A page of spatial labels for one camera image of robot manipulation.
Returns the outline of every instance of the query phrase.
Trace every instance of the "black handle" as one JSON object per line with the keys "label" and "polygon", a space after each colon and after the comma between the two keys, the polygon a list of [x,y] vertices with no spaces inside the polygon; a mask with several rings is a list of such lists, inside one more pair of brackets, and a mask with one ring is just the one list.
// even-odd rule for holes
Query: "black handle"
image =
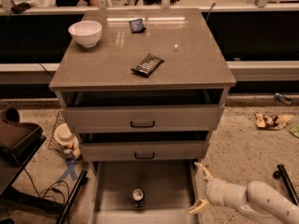
{"label": "black handle", "polygon": [[150,123],[141,123],[141,122],[134,122],[130,121],[130,125],[132,128],[153,128],[156,125],[155,120],[151,121]]}
{"label": "black handle", "polygon": [[135,153],[134,156],[137,160],[153,160],[155,158],[155,153],[153,152],[150,155],[138,155]]}

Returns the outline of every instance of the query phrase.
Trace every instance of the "white robotic arm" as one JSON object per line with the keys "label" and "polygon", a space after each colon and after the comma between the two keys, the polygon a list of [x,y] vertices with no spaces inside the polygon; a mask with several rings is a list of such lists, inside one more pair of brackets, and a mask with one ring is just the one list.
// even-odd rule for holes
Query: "white robotic arm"
{"label": "white robotic arm", "polygon": [[231,184],[213,177],[208,170],[196,162],[206,174],[206,200],[198,199],[187,211],[194,215],[209,204],[231,207],[244,217],[261,224],[299,224],[299,207],[264,182],[252,181],[247,186]]}

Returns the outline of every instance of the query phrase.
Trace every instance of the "gray cabinet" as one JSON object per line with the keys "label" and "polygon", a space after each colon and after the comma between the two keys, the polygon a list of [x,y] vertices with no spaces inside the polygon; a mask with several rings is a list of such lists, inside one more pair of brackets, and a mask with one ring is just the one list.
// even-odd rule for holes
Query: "gray cabinet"
{"label": "gray cabinet", "polygon": [[[147,29],[132,34],[129,20],[139,18]],[[196,223],[183,212],[196,195],[189,162],[205,157],[235,84],[200,11],[112,9],[83,20],[100,21],[102,38],[91,49],[72,41],[50,88],[97,176],[91,223]],[[133,74],[149,53],[164,63],[148,78]],[[151,193],[142,212],[128,194],[136,186]],[[159,204],[158,189],[171,190],[171,200]]]}

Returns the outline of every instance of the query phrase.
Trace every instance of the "white bowl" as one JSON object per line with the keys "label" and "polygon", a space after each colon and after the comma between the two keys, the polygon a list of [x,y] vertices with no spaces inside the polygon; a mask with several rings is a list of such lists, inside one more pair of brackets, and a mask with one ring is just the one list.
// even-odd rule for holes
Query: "white bowl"
{"label": "white bowl", "polygon": [[102,25],[97,21],[79,21],[68,28],[75,41],[84,48],[96,45],[102,36]]}

